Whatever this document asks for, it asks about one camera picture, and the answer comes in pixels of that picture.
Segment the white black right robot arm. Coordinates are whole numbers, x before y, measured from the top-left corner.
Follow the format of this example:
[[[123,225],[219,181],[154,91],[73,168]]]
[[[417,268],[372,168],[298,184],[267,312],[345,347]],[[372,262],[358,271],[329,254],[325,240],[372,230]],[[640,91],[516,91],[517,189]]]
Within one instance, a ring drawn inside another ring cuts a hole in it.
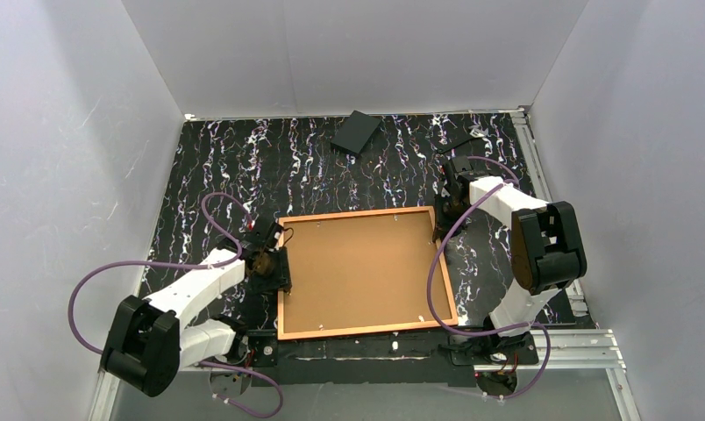
[[[519,188],[513,170],[475,156],[456,156],[442,165],[443,188],[436,196],[433,240],[439,243],[439,262],[450,238],[474,211],[484,211],[509,230],[513,282],[497,307],[488,314],[481,332],[471,338],[508,339],[528,332],[538,313],[567,285],[583,277],[587,257],[574,207],[565,201],[549,203]]]

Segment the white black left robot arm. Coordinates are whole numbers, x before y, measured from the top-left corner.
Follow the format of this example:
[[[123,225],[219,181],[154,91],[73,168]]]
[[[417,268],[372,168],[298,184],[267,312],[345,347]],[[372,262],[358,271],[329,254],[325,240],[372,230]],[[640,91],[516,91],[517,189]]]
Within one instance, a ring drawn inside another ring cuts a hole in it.
[[[246,284],[250,293],[288,292],[288,250],[283,227],[259,219],[237,242],[224,239],[201,269],[191,270],[145,298],[128,296],[117,307],[100,368],[145,395],[160,395],[179,371],[203,360],[226,358],[247,367],[277,363],[278,332],[251,329],[236,318],[215,316],[193,325],[203,308],[227,289]]]

